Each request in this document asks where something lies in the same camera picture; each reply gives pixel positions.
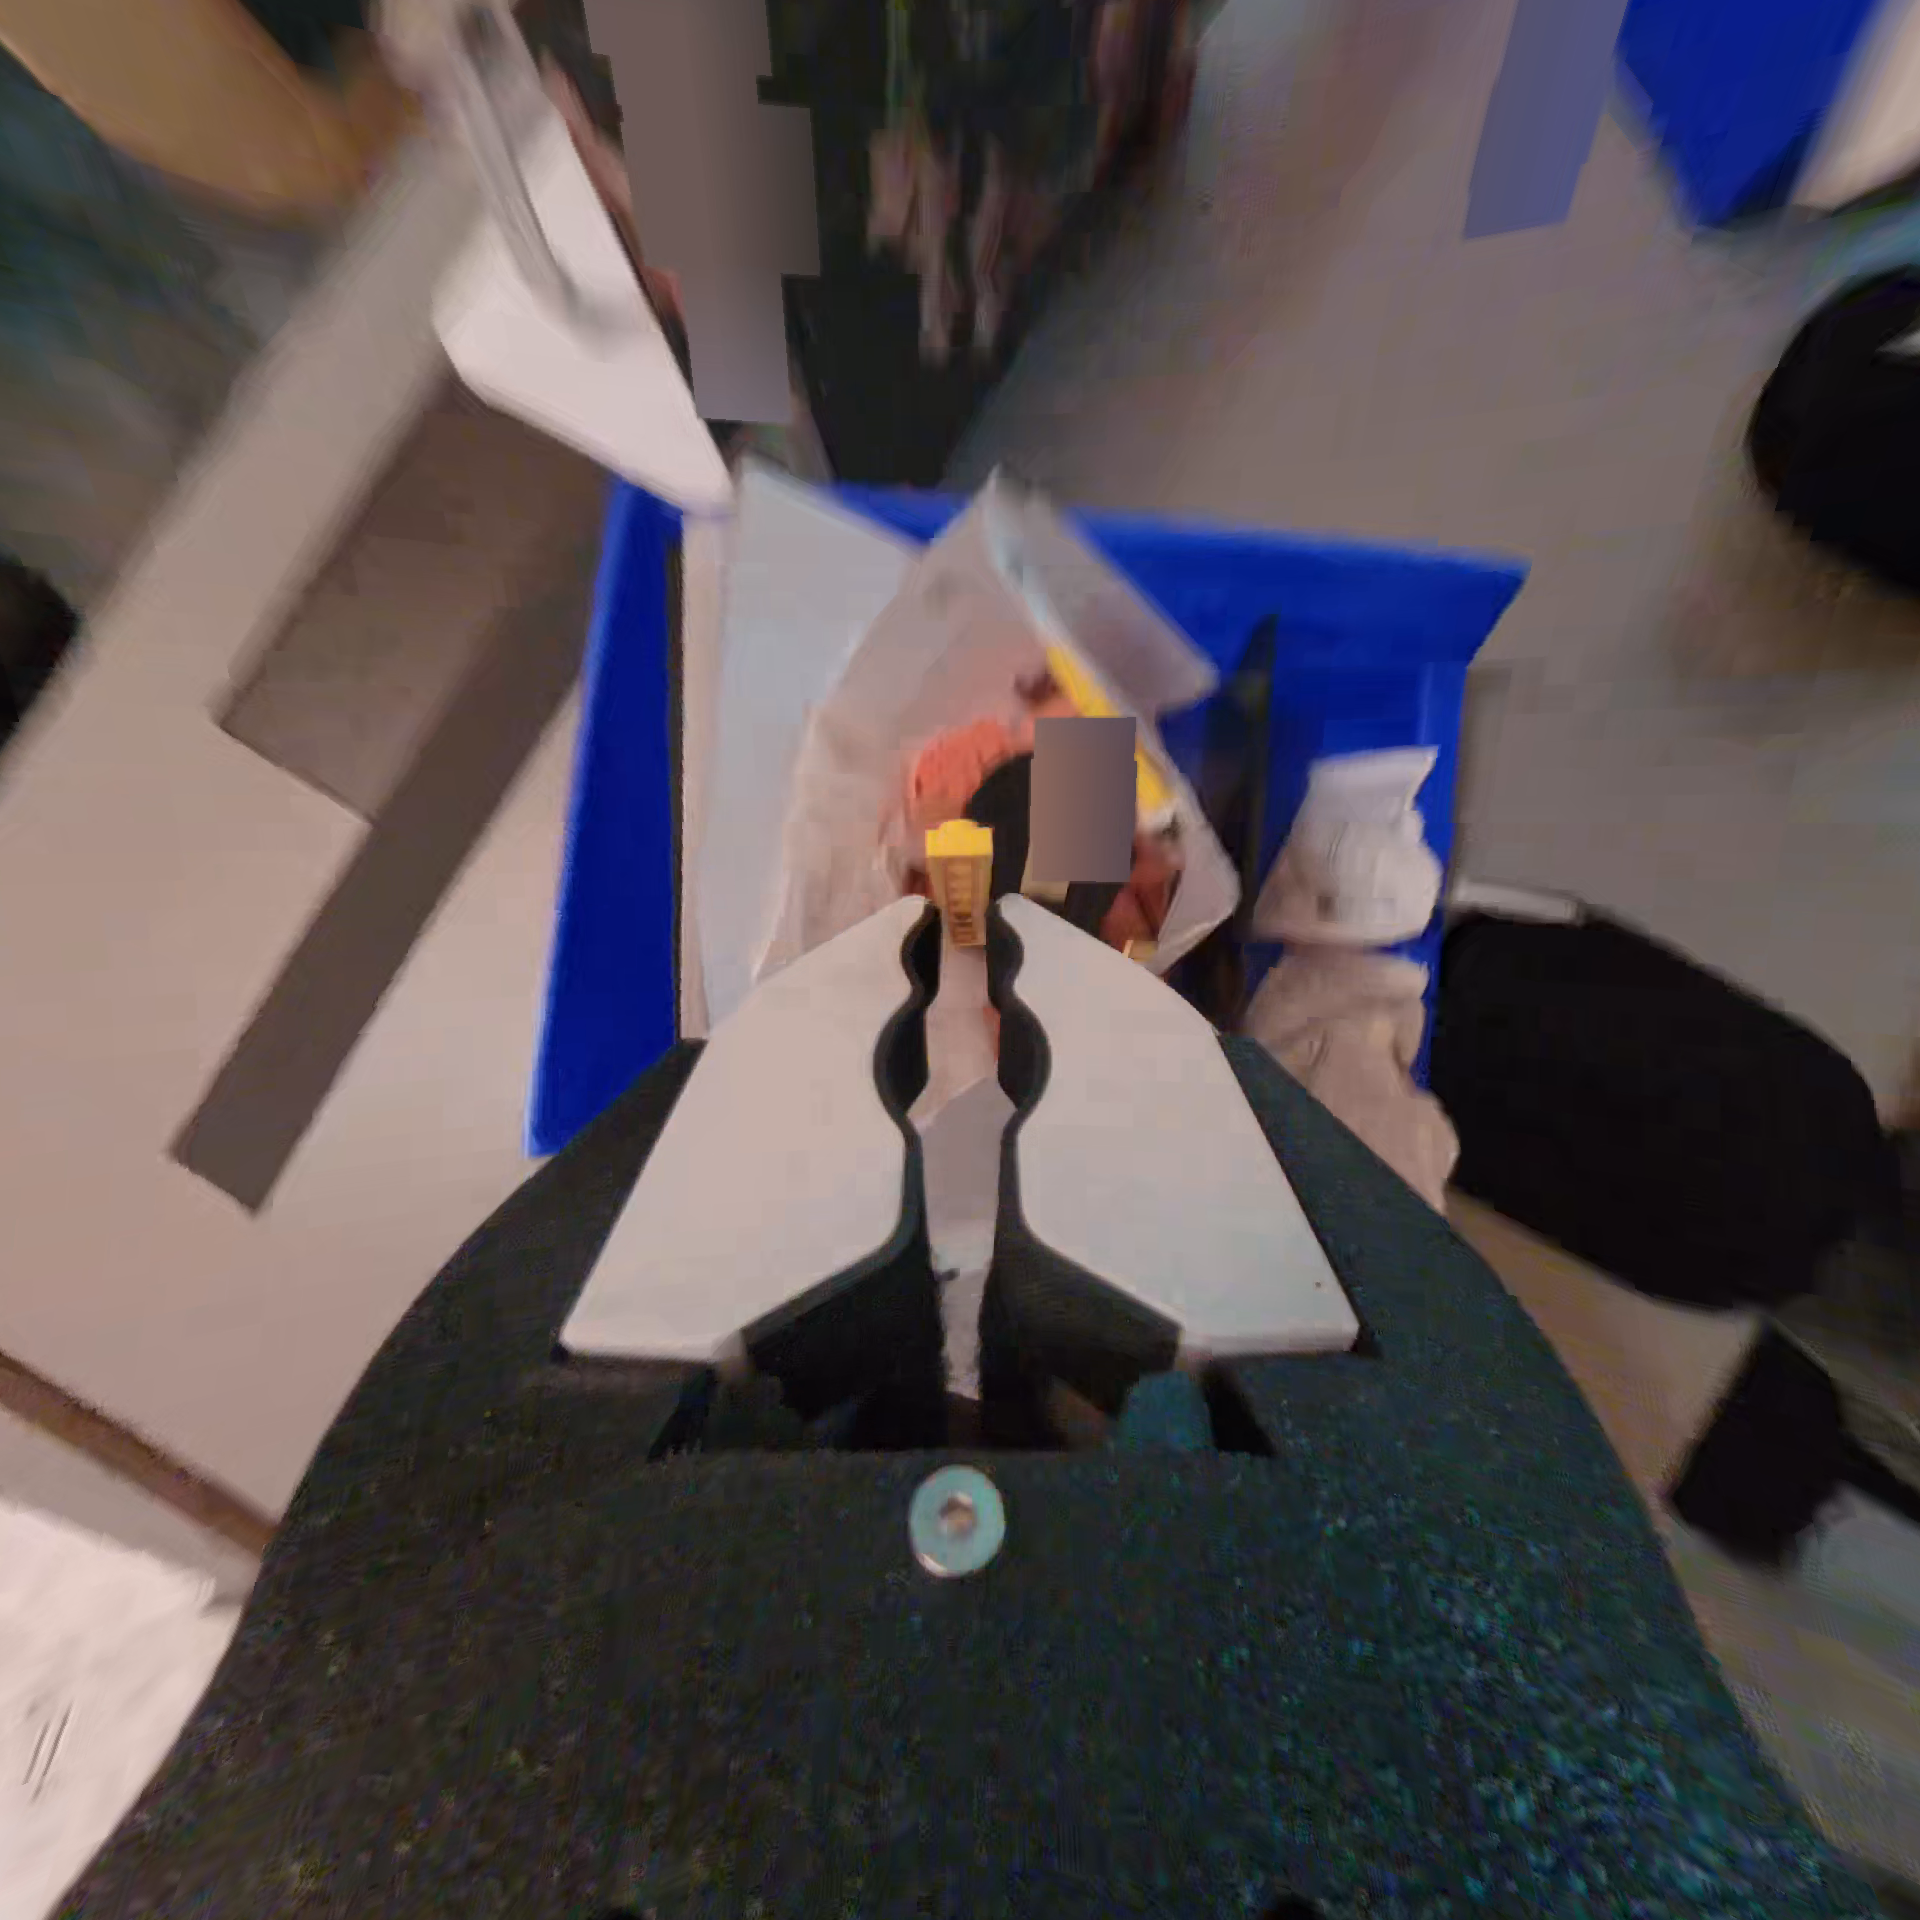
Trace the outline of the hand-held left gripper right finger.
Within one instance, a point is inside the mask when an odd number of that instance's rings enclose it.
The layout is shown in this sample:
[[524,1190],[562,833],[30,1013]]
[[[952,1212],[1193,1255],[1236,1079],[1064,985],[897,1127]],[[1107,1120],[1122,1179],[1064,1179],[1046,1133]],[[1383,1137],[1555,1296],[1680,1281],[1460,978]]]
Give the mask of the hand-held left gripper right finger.
[[1177,1363],[1347,1355],[1358,1314],[1218,1028],[1149,967],[1029,899],[998,902],[999,1251],[1041,1257],[1174,1333]]

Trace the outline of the yellow lego brick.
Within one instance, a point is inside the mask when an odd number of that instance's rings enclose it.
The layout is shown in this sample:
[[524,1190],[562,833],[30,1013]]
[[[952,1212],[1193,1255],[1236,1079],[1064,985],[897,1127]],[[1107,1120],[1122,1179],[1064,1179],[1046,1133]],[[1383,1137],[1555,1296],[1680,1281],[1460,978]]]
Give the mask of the yellow lego brick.
[[994,909],[998,833],[972,819],[943,819],[923,833],[929,899],[942,912],[949,942],[961,952],[986,948]]

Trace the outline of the blue plastic bin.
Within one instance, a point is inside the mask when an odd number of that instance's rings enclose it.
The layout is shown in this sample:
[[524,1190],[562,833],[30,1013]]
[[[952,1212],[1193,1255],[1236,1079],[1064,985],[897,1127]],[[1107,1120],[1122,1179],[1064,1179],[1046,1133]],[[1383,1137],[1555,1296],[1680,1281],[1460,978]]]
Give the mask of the blue plastic bin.
[[1629,2],[1617,66],[1698,229],[1916,193],[1916,2]]
[[[1417,809],[1427,849],[1450,860],[1466,671],[1523,595],[1526,562],[1079,511],[1067,526],[1215,671],[1278,628],[1259,880],[1310,768],[1358,752],[1433,752]],[[524,1131],[532,1157],[568,1145],[680,1035],[680,554],[683,515],[614,480]]]

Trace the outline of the large printed white paper bag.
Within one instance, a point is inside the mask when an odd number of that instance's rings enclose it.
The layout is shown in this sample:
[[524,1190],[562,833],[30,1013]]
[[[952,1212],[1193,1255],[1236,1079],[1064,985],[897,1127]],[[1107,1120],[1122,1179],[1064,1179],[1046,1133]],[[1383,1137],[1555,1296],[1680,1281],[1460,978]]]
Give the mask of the large printed white paper bag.
[[683,1035],[753,989],[780,899],[785,818],[810,712],[920,543],[827,488],[748,461],[732,514],[696,521],[683,614]]

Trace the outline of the black booklet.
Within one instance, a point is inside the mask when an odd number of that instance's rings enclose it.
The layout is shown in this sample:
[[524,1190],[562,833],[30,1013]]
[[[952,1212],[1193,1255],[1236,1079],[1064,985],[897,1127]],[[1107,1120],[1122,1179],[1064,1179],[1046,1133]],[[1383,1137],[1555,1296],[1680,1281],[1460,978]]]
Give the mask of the black booklet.
[[1265,871],[1278,637],[1278,614],[1265,614],[1213,701],[1203,756],[1198,797],[1236,870],[1239,899],[1233,915],[1190,953],[1190,997],[1222,1033],[1236,1033],[1247,999],[1252,915]]

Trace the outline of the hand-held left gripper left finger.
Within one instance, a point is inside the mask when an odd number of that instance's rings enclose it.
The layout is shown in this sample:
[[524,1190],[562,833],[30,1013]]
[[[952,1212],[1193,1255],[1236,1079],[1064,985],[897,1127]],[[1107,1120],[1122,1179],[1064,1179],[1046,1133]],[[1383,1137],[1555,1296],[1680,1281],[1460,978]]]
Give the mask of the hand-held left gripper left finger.
[[765,978],[701,1046],[562,1325],[588,1363],[721,1363],[912,1214],[937,909],[897,899]]

